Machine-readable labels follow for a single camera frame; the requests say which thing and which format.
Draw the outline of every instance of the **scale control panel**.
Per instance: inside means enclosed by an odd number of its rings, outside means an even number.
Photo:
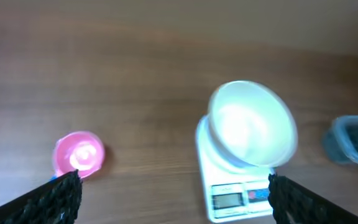
[[[211,187],[215,218],[226,218],[272,210],[267,197],[269,183],[249,182]]]

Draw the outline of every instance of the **black ridged object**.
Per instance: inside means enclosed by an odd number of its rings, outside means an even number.
[[[0,224],[72,224],[81,204],[78,171],[69,172],[0,207]]]
[[[282,176],[269,176],[268,201],[277,224],[358,224],[358,216]]]

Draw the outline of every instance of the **tabletop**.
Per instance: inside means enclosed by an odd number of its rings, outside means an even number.
[[[88,130],[106,160],[76,223],[208,223],[195,129],[232,80],[268,86],[294,115],[298,150],[277,172],[358,215],[358,167],[321,146],[334,118],[358,114],[358,58],[19,7],[0,7],[0,205],[48,181],[56,141]]]

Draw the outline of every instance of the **plastic container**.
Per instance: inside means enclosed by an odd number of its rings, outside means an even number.
[[[220,153],[238,167],[277,167],[292,157],[298,133],[273,91],[250,81],[220,86],[209,102],[209,130]]]
[[[104,160],[104,147],[100,139],[89,131],[77,131],[61,138],[53,153],[55,177],[78,169],[85,178],[99,170]]]
[[[323,138],[327,156],[338,164],[358,164],[358,116],[333,121]]]

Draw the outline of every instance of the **scale platform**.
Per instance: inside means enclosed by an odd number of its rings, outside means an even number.
[[[264,167],[236,167],[219,153],[211,139],[208,117],[196,130],[196,144],[208,218],[214,223],[271,215],[269,174]]]

